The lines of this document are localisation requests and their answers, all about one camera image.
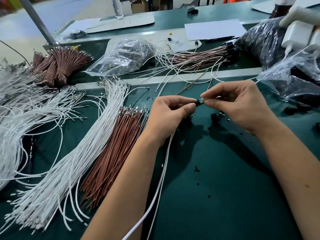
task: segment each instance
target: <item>forearm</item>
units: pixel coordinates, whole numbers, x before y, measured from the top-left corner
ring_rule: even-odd
[[[140,135],[82,240],[122,239],[143,216],[159,145],[147,132]],[[130,239],[140,239],[141,227]]]
[[[257,135],[305,240],[320,237],[320,162],[282,122]]]

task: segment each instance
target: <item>bottle label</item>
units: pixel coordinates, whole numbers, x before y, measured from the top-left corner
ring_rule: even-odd
[[[277,0],[276,4],[282,6],[292,6],[295,3],[295,1],[296,0]]]

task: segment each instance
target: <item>workbench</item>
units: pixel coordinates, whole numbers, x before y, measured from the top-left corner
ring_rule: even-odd
[[[110,37],[117,35],[145,34],[183,28],[186,23],[234,18],[242,21],[245,28],[250,28],[254,23],[269,16],[251,10],[251,6],[255,3],[256,1],[246,1],[199,7],[198,15],[187,15],[186,9],[154,12],[153,25],[92,34],[87,39],[74,40],[70,43],[81,44],[81,50],[89,52],[98,59],[104,54]],[[208,46],[204,43],[201,48],[208,50],[221,44],[222,42],[217,42]],[[257,60],[242,54],[238,63],[221,66],[220,70],[230,73],[226,81],[233,81],[253,77],[243,72],[259,67]],[[122,76],[122,79],[131,80],[132,78],[132,75]],[[77,84],[76,87],[79,85],[78,88],[89,89],[88,95],[97,96],[103,92],[102,89],[91,89],[95,88],[92,84],[98,81],[98,78],[83,72],[75,74],[72,81]],[[146,105],[151,108],[158,95],[155,92],[157,86],[158,84],[148,85],[150,87],[148,91],[135,90],[128,96],[126,104],[133,104],[140,108]],[[174,95],[184,86],[185,82],[168,83],[162,95]],[[181,95],[198,99],[207,87],[208,83],[193,85],[190,90],[184,91]],[[286,116],[282,111],[290,103],[281,101],[263,84],[258,84],[258,87],[277,117],[305,143],[316,157],[320,158],[320,135],[313,128],[316,122],[320,122],[319,113],[311,111]],[[59,159],[78,145],[97,119],[97,107],[92,103],[89,105],[90,107],[78,110],[81,116],[88,117],[87,120],[68,121],[63,126],[63,144]],[[233,121],[228,121],[227,115],[220,121],[219,126],[211,125],[211,113],[219,113],[219,111],[205,105],[197,107],[192,117],[192,125],[178,129],[175,133],[150,239],[301,240],[302,237],[282,189],[257,138],[243,131]],[[50,126],[52,125],[43,126],[39,130],[45,130]],[[37,138],[34,173],[42,173],[50,168],[59,143],[59,129]],[[164,146],[157,155],[147,207],[154,196],[160,178],[165,152]],[[1,216],[11,211],[11,206],[6,203],[6,200],[12,199],[9,195],[14,191],[15,186],[16,183],[11,182],[6,191],[2,192]],[[37,231],[31,235],[32,230],[18,230],[19,226],[13,225],[0,238],[3,240],[78,240],[86,227],[76,219],[70,203],[66,208],[67,216],[74,219],[70,223],[71,232],[64,226],[62,216],[57,213],[45,232]],[[89,212],[87,209],[83,211],[91,217],[94,215],[94,212]],[[154,210],[144,221],[141,239],[146,239],[153,214]]]

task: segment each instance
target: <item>person's left hand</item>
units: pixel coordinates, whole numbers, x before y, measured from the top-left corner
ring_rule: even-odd
[[[196,110],[196,99],[182,96],[161,96],[154,100],[144,133],[161,146],[177,129],[180,121]]]

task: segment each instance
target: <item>floor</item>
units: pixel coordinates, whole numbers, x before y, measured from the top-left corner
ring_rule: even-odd
[[[183,3],[192,1],[173,0],[173,7],[178,8]],[[222,4],[222,1],[216,0],[215,4]],[[207,0],[200,0],[200,5],[206,5],[206,2]],[[70,20],[113,15],[111,0],[50,0],[37,3],[34,8],[52,34]],[[124,14],[132,13],[129,2],[123,3],[122,8]],[[19,51],[28,61],[32,61],[33,50],[45,53],[42,46],[46,44],[46,40],[24,9],[0,18],[0,40]],[[21,56],[0,43],[0,63],[4,58],[13,64],[23,61]]]

